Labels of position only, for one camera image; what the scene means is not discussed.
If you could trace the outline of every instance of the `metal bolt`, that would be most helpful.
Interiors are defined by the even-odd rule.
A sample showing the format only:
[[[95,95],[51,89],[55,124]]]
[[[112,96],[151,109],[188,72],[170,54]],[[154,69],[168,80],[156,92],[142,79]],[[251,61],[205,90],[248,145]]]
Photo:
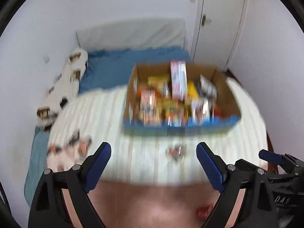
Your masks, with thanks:
[[[233,164],[228,164],[227,167],[229,170],[235,170],[235,166]]]
[[[44,172],[43,172],[45,175],[48,175],[51,173],[51,170],[50,169],[45,169]]]
[[[72,167],[73,170],[79,170],[80,169],[80,164],[76,164]]]
[[[264,170],[261,169],[261,168],[257,169],[257,172],[258,172],[259,174],[261,174],[261,175],[263,175],[263,174],[265,173]]]

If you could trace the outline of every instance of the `wall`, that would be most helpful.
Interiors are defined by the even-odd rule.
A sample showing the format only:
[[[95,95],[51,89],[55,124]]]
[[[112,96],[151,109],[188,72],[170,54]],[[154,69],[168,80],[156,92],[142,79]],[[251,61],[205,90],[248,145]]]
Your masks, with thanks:
[[[266,121],[274,151],[304,159],[304,33],[280,0],[248,0],[229,68]]]
[[[75,30],[126,17],[182,16],[191,48],[197,4],[189,0],[27,0],[0,38],[0,180],[27,227],[23,196],[36,108],[73,48]],[[43,57],[49,56],[47,66]]]

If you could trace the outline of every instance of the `box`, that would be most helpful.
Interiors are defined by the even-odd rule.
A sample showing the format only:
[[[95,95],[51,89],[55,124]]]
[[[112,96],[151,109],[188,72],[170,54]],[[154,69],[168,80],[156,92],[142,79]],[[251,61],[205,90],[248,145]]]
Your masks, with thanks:
[[[205,121],[202,125],[191,125],[188,123],[182,127],[170,126],[144,126],[139,120],[139,102],[136,96],[139,83],[147,83],[149,76],[160,76],[171,74],[170,63],[162,63],[159,65],[137,64],[133,68],[128,87],[126,106],[123,115],[123,124],[125,131],[139,132],[161,132],[166,135],[170,133],[201,133],[201,132],[226,132],[235,125],[241,118],[241,112],[238,104],[226,83],[226,77],[214,66],[202,64],[186,64],[187,80],[199,81],[202,74],[209,79],[217,89],[217,104],[222,108],[223,118],[214,118],[213,121]]]

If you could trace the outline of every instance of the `striped bedsheet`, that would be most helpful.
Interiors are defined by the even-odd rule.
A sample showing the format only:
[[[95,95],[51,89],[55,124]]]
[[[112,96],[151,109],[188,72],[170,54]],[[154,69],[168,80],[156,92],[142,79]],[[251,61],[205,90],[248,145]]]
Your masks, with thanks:
[[[101,178],[141,185],[183,185],[208,181],[196,158],[196,146],[206,142],[227,164],[243,158],[257,166],[265,161],[258,157],[267,150],[266,128],[259,109],[249,94],[234,80],[227,79],[241,109],[242,119],[226,134],[201,136],[131,136],[122,132],[122,115],[126,86],[110,90],[98,89],[79,96],[68,104],[52,127],[49,144],[65,144],[73,131],[91,136],[92,155],[106,141],[112,156]],[[175,162],[166,150],[184,145],[187,155]]]

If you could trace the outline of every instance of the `door handle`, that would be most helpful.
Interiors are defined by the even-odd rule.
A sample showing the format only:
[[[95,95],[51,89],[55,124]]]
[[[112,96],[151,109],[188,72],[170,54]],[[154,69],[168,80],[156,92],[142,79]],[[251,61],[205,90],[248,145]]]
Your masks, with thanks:
[[[203,14],[202,27],[204,27],[205,25],[208,25],[210,23],[211,23],[211,19],[206,18],[206,15]]]

